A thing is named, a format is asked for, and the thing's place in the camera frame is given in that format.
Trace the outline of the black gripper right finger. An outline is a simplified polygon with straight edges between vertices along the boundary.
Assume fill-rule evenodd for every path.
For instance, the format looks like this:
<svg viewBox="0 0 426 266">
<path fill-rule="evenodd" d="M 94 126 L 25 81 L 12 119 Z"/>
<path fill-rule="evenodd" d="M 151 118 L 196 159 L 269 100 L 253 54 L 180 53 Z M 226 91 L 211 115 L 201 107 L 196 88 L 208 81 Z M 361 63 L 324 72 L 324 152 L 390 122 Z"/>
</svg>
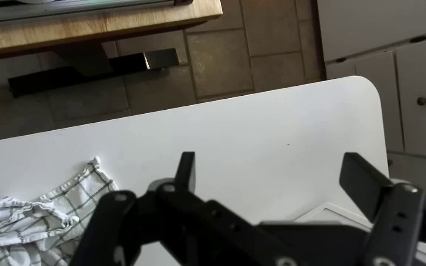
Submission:
<svg viewBox="0 0 426 266">
<path fill-rule="evenodd" d="M 356 152 L 343 155 L 338 183 L 372 223 L 359 258 L 362 266 L 412 266 L 423 191 L 408 183 L 392 183 Z"/>
</svg>

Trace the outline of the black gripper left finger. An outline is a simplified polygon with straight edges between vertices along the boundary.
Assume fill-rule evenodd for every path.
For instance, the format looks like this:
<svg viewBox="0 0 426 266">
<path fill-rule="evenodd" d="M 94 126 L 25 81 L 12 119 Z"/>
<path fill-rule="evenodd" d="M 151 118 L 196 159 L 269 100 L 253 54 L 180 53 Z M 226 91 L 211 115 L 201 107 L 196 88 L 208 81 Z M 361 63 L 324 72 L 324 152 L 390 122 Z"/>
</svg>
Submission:
<svg viewBox="0 0 426 266">
<path fill-rule="evenodd" d="M 100 196 L 69 266 L 134 266 L 142 246 L 159 242 L 180 264 L 188 264 L 185 228 L 170 221 L 158 203 L 159 191 L 195 189 L 195 153 L 180 155 L 173 177 L 156 178 L 137 196 L 114 190 Z"/>
</svg>

